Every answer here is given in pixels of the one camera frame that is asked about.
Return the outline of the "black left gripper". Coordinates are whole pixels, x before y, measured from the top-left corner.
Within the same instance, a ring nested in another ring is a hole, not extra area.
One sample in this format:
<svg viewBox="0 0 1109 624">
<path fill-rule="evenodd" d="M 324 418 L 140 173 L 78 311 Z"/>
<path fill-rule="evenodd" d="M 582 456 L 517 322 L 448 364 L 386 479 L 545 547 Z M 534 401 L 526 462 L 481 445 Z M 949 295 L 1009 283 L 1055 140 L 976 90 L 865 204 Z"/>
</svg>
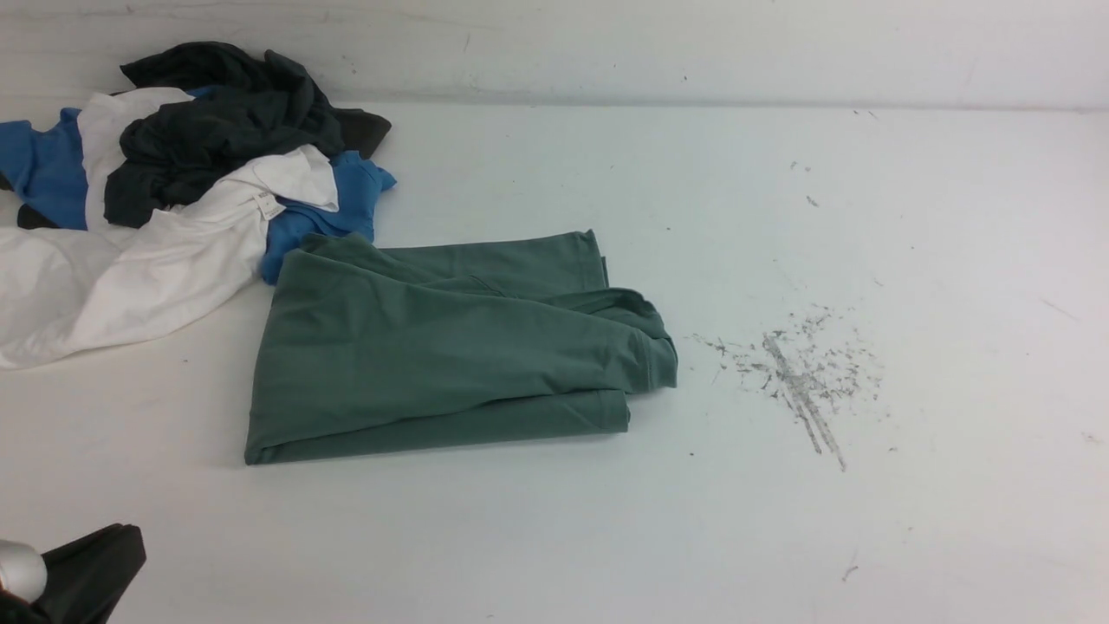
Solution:
<svg viewBox="0 0 1109 624">
<path fill-rule="evenodd" d="M 106 623 L 146 564 L 141 529 L 114 523 L 38 552 L 1 542 L 3 623 Z"/>
</svg>

